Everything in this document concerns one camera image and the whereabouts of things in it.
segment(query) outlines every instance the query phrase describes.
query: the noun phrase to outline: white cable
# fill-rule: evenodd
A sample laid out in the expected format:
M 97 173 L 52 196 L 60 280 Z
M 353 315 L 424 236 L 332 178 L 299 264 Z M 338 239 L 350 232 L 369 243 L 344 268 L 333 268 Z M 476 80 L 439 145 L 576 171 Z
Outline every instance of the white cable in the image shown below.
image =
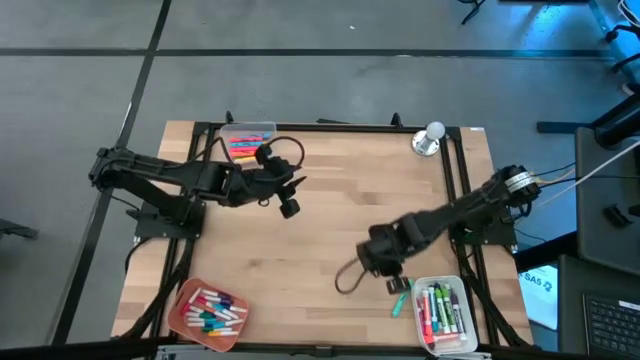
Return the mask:
M 629 6 L 627 5 L 625 0 L 618 1 L 618 11 L 620 11 L 622 16 L 624 16 L 624 18 L 627 19 L 627 21 L 631 25 L 636 26 L 636 27 L 640 27 L 640 23 L 638 23 L 638 17 L 636 16 L 636 14 L 633 11 L 631 11 L 631 9 L 629 9 Z M 627 16 L 627 13 L 631 14 L 633 19 L 631 19 L 629 16 Z
M 598 166 L 597 168 L 593 169 L 590 173 L 588 173 L 587 175 L 583 176 L 582 179 L 576 181 L 575 184 L 569 186 L 568 188 L 560 191 L 559 193 L 555 194 L 554 196 L 552 196 L 551 198 L 543 201 L 542 203 L 540 203 L 540 205 L 538 205 L 538 208 L 543 207 L 544 205 L 550 203 L 551 201 L 557 199 L 560 195 L 566 193 L 567 191 L 573 189 L 574 187 L 580 185 L 583 181 L 587 180 L 588 178 L 590 178 L 593 174 L 597 173 L 598 171 L 600 171 L 603 167 L 611 164 L 612 162 L 614 162 L 617 158 L 619 158 L 620 156 L 628 153 L 629 151 L 633 150 L 633 148 L 635 148 L 636 146 L 640 145 L 640 141 L 636 141 L 635 143 L 633 143 L 633 145 L 629 146 L 628 148 L 624 149 L 624 151 L 618 153 L 616 156 L 612 157 L 611 159 L 605 161 L 603 164 L 601 164 L 600 166 Z

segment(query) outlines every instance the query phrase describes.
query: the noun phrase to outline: wooden tabletop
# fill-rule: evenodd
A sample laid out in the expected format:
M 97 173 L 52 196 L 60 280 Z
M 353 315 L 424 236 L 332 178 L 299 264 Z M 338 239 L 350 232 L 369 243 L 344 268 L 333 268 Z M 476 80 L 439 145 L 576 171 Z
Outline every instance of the wooden tabletop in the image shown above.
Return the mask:
M 193 125 L 168 122 L 158 156 L 185 161 Z M 366 276 L 348 296 L 336 292 L 333 280 L 336 270 L 355 257 L 355 245 L 367 239 L 369 226 L 447 202 L 441 153 L 416 155 L 410 147 L 411 134 L 278 134 L 293 136 L 305 146 L 304 169 L 298 173 L 308 179 L 295 196 L 300 213 L 283 219 L 277 200 L 266 208 L 209 203 L 190 275 L 250 302 L 241 342 L 419 346 L 411 305 L 405 305 L 399 318 L 391 318 L 397 296 L 387 293 L 383 279 Z M 486 135 L 481 128 L 462 128 L 461 134 L 471 186 L 476 188 L 493 174 Z M 296 146 L 277 145 L 276 154 L 291 162 L 298 160 Z M 453 144 L 449 147 L 455 154 Z M 460 195 L 457 164 L 451 157 Z M 217 145 L 214 159 L 222 159 Z M 166 239 L 153 239 L 133 255 L 113 335 L 128 330 L 156 295 L 167 244 Z M 530 342 L 512 257 L 500 246 L 483 250 L 494 302 Z M 404 269 L 411 278 L 459 274 L 446 234 L 408 259 Z M 347 271 L 342 286 L 351 284 L 361 271 L 359 264 Z M 487 343 L 477 299 L 476 316 L 480 341 Z

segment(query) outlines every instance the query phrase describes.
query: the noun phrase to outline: clear plastic bin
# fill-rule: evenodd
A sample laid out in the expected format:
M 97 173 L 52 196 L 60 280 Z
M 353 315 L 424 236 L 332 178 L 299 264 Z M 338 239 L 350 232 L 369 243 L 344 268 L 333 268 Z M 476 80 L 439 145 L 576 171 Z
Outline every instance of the clear plastic bin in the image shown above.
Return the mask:
M 451 335 L 452 338 L 435 341 L 431 345 L 427 344 L 424 338 L 423 320 L 421 320 L 423 297 L 422 291 L 429 289 L 430 286 L 434 286 L 438 283 L 441 287 L 444 284 L 451 286 L 451 292 L 455 293 L 458 298 L 460 306 L 460 315 L 462 324 L 464 327 L 464 336 L 461 336 L 458 331 L 457 336 L 453 337 L 453 333 L 446 334 Z M 467 293 L 464 290 L 464 284 L 462 279 L 458 276 L 439 276 L 439 277 L 425 277 L 416 280 L 414 286 L 411 288 L 411 298 L 413 300 L 413 311 L 416 319 L 416 328 L 418 330 L 418 338 L 422 347 L 427 349 L 433 355 L 447 355 L 447 354 L 461 354 L 474 352 L 478 348 L 478 337 L 473 326 L 473 318 L 471 317 L 471 311 L 469 310 L 469 302 L 467 301 Z M 442 331 L 442 323 L 440 319 L 440 312 L 438 312 L 438 320 L 440 320 L 440 328 L 438 329 L 437 336 L 445 335 Z
M 220 136 L 234 163 L 243 168 L 258 165 L 255 152 L 262 143 L 276 136 L 273 122 L 227 124 L 220 129 Z

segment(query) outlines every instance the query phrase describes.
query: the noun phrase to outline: gray floor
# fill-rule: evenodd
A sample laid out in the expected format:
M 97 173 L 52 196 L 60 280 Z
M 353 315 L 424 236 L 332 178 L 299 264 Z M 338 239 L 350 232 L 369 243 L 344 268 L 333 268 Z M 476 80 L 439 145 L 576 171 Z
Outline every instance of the gray floor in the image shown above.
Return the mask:
M 0 47 L 146 48 L 160 5 L 2 1 Z M 174 0 L 160 48 L 606 49 L 588 5 L 487 0 L 461 27 L 469 10 L 454 1 Z M 625 44 L 638 50 L 637 41 Z M 0 241 L 0 348 L 47 341 L 97 194 L 87 172 L 97 148 L 118 137 L 141 64 L 0 57 L 0 217 L 41 231 L 37 242 Z M 156 58 L 129 147 L 155 154 L 167 120 L 220 120 L 226 110 L 246 121 L 371 124 L 399 112 L 406 124 L 483 126 L 496 167 L 544 171 L 573 161 L 573 140 L 537 134 L 535 122 L 591 121 L 622 100 L 625 78 L 610 66 L 575 58 Z M 565 196 L 519 228 L 554 238 L 575 229 L 574 207 Z M 70 341 L 108 338 L 133 228 L 112 203 Z M 553 332 L 533 329 L 536 343 L 555 348 Z

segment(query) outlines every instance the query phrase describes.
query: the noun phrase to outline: red plastic container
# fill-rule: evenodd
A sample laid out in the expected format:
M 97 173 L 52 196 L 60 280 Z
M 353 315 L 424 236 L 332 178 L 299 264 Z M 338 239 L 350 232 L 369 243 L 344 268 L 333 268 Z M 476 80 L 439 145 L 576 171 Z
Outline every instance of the red plastic container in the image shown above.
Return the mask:
M 233 306 L 247 310 L 246 313 L 241 313 L 241 312 L 235 313 L 236 315 L 238 315 L 240 319 L 243 320 L 239 324 L 232 325 L 233 331 L 237 331 L 238 335 L 209 336 L 207 333 L 202 332 L 202 330 L 198 327 L 187 326 L 186 317 L 183 315 L 182 309 L 185 306 L 188 306 L 189 299 L 191 298 L 193 293 L 198 290 L 198 288 L 215 291 L 218 293 L 220 292 L 226 293 L 233 299 Z M 207 306 L 195 301 L 193 302 L 192 305 L 202 310 L 209 310 L 209 311 L 212 310 Z M 211 286 L 198 278 L 191 278 L 187 280 L 184 283 L 184 285 L 182 285 L 182 288 L 180 289 L 180 291 L 178 291 L 178 294 L 176 295 L 176 301 L 174 302 L 173 306 L 169 310 L 169 314 L 167 315 L 167 320 L 169 323 L 169 328 L 177 332 L 178 334 L 186 338 L 189 338 L 195 342 L 198 342 L 212 350 L 215 350 L 218 352 L 225 352 L 225 351 L 229 351 L 229 349 L 231 349 L 233 345 L 235 345 L 236 341 L 238 341 L 238 338 L 240 337 L 242 328 L 244 327 L 244 324 L 246 323 L 248 316 L 249 316 L 249 303 L 246 300 L 241 299 L 215 286 Z

